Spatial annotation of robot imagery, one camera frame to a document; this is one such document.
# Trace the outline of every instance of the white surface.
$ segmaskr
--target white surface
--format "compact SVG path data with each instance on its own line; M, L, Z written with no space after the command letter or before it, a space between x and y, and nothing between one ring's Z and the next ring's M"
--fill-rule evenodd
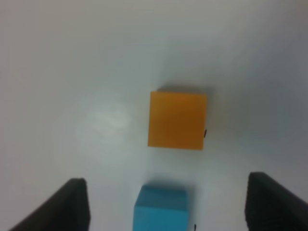
M200 231L245 231L250 171L308 200L305 0L0 2L0 230L71 177L91 231L129 231L149 180L194 189ZM202 152L147 147L150 91L210 89Z

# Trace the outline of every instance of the orange block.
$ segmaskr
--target orange block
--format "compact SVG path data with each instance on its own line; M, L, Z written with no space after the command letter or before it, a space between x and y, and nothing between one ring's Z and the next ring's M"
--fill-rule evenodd
M151 92L148 146L203 149L205 94Z

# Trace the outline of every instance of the cube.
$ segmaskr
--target cube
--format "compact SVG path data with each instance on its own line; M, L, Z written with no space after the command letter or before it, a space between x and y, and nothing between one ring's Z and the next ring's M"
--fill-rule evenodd
M188 218L186 191L143 186L134 207L133 231L187 231Z
M202 150L205 94L151 92L148 146Z

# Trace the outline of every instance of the blue cube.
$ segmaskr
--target blue cube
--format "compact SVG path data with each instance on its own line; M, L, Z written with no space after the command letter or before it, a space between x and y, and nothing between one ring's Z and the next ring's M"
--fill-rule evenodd
M186 191L143 186L134 207L133 231L187 231L188 217Z

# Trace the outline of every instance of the orange cube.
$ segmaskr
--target orange cube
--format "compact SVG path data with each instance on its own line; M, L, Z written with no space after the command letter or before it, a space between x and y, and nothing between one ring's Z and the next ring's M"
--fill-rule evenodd
M205 94L151 92L148 146L203 149Z

